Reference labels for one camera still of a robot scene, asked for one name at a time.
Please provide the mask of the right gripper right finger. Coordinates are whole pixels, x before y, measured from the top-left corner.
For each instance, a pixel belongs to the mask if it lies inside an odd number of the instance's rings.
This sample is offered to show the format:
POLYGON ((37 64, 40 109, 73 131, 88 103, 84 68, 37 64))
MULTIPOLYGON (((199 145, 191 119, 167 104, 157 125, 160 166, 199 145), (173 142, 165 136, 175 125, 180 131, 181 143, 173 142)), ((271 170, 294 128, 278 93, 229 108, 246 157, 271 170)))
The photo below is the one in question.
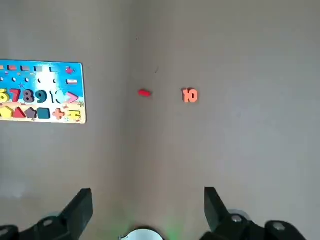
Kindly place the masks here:
POLYGON ((270 220, 261 227, 239 213, 228 212, 214 187, 204 188, 204 213, 210 231, 202 240, 306 240, 288 222, 270 220))

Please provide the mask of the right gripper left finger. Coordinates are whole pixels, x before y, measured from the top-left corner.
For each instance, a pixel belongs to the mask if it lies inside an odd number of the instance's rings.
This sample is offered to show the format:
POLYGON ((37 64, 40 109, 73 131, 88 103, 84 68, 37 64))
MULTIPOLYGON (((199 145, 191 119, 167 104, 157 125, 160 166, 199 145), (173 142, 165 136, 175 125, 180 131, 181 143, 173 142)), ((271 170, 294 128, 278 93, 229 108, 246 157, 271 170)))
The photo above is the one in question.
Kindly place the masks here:
POLYGON ((93 216, 93 195, 90 188, 81 189, 57 216, 41 219, 20 231, 15 225, 2 225, 2 240, 78 240, 93 216))

